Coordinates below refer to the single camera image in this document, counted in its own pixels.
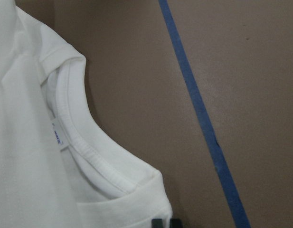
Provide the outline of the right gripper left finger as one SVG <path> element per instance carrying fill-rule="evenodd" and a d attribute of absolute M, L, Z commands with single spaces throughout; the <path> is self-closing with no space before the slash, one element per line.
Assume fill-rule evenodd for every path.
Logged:
<path fill-rule="evenodd" d="M 161 219 L 161 218 L 154 218 L 151 221 L 151 228 L 164 228 L 163 219 Z"/>

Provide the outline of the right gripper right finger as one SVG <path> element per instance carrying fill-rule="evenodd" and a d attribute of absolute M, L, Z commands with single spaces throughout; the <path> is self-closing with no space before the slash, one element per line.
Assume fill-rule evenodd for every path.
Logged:
<path fill-rule="evenodd" d="M 170 219 L 170 228 L 182 228 L 182 221 L 179 218 Z"/>

